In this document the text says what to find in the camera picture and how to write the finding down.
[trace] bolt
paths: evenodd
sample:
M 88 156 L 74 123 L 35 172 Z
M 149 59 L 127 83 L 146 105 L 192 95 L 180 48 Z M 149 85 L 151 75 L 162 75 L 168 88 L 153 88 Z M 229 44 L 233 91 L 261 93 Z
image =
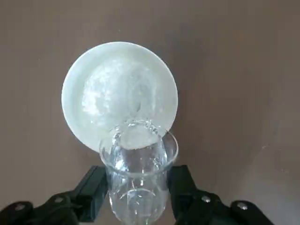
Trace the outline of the bolt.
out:
M 61 203 L 63 200 L 64 200 L 63 198 L 57 197 L 57 198 L 54 200 L 54 202 L 55 202 L 55 203 Z
M 203 196 L 202 198 L 202 201 L 204 201 L 204 202 L 206 202 L 206 203 L 209 203 L 210 202 L 210 198 L 209 197 L 207 197 L 207 196 Z
M 23 204 L 17 204 L 17 206 L 15 207 L 15 210 L 16 211 L 20 211 L 20 210 L 22 210 L 24 208 L 25 208 L 25 205 L 23 205 Z
M 247 210 L 248 206 L 245 203 L 239 202 L 238 207 L 241 208 L 242 210 Z

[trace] glass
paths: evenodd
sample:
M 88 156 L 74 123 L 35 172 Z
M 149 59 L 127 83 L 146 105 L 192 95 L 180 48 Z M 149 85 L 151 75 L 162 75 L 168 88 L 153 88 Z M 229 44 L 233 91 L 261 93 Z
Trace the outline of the glass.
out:
M 168 198 L 167 170 L 178 154 L 175 137 L 147 120 L 127 122 L 100 144 L 109 199 L 115 216 L 126 225 L 156 221 Z

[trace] white plate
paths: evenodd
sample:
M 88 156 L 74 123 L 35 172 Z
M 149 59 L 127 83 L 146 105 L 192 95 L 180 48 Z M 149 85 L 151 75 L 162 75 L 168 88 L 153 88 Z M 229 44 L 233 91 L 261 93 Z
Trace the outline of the white plate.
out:
M 150 119 L 169 130 L 178 96 L 172 73 L 156 54 L 136 44 L 110 42 L 74 62 L 61 104 L 73 134 L 99 152 L 101 138 L 128 119 Z

